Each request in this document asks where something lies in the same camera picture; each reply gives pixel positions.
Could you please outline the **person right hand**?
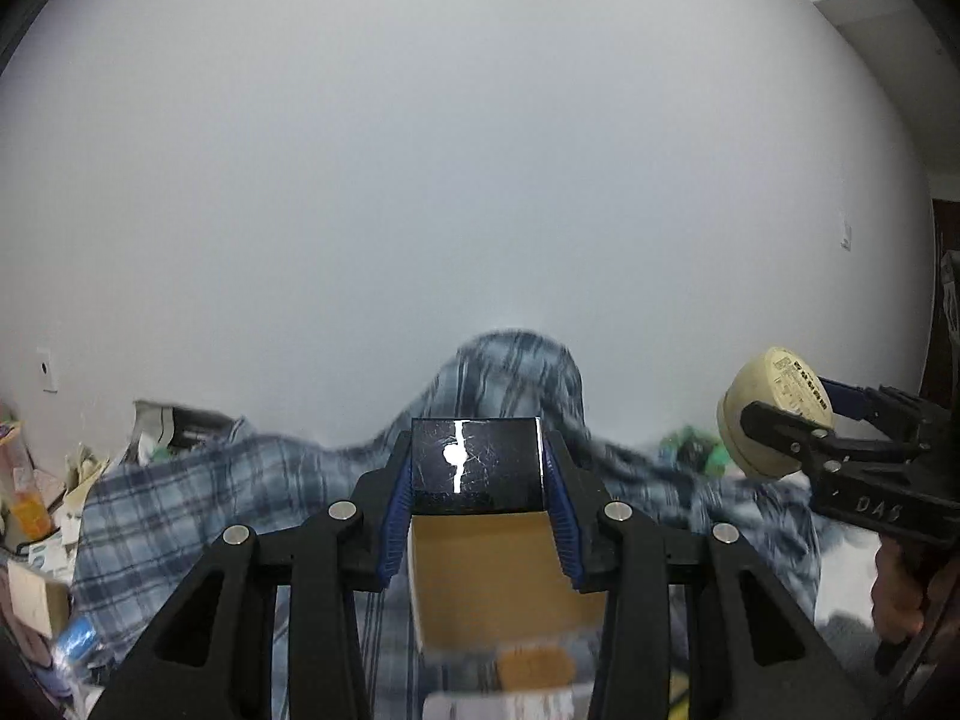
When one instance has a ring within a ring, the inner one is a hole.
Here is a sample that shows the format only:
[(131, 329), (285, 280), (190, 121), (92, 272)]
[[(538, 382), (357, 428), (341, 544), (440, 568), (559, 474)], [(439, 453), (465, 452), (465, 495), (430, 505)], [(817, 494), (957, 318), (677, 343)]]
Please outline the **person right hand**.
[(903, 566), (903, 550), (893, 539), (880, 538), (875, 553), (875, 576), (871, 590), (872, 622), (887, 644), (903, 644), (921, 632), (924, 624), (923, 590)]

